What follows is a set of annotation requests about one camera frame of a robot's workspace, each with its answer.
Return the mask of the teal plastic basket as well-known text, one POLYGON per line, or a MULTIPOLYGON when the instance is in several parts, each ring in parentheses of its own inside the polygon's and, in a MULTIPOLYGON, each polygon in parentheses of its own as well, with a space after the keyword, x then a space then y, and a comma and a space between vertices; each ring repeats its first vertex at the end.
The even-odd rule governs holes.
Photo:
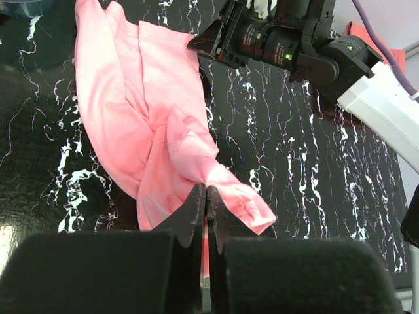
POLYGON ((56 0, 1 0, 1 14, 34 18, 50 11, 56 3, 56 0))

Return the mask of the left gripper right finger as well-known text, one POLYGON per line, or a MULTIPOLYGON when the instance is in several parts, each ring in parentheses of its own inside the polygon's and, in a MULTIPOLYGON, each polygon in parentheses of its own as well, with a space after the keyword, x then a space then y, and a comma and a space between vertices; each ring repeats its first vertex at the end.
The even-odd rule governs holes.
POLYGON ((342 239, 257 235, 209 188, 206 203, 214 313, 401 313, 371 247, 342 239))

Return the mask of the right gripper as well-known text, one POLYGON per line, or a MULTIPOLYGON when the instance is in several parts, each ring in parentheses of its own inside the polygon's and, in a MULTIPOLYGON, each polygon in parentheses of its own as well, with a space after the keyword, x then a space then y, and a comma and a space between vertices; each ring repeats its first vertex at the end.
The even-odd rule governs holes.
POLYGON ((187 49, 232 68, 252 59, 293 71, 300 54, 314 56, 310 6, 310 1, 278 1, 272 16, 260 18, 254 4, 226 1, 218 21, 192 38, 187 49))

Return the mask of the pink t-shirt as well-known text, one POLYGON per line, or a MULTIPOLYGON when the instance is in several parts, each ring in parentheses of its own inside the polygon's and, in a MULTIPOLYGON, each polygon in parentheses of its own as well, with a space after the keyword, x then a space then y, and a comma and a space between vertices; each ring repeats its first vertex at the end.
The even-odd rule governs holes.
POLYGON ((141 230, 157 227, 196 184, 261 233, 276 217, 216 157, 192 35, 129 22, 123 7, 75 4, 77 100, 103 168, 137 202, 141 230))

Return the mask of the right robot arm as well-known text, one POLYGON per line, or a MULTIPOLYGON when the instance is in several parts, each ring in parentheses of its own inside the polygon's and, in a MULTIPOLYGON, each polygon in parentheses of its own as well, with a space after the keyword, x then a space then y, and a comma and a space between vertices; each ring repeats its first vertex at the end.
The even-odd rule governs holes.
POLYGON ((377 133, 411 168, 418 168, 418 91, 379 40, 331 38, 333 1, 268 2, 257 15, 247 1, 227 1, 188 49, 228 67, 261 61, 307 80, 377 133))

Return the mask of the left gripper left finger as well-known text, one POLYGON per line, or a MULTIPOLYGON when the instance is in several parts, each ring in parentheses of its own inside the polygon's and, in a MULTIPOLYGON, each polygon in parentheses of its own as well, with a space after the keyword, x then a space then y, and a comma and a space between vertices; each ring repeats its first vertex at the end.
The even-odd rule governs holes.
POLYGON ((37 234, 1 275, 2 313, 197 313, 206 189, 149 232, 37 234))

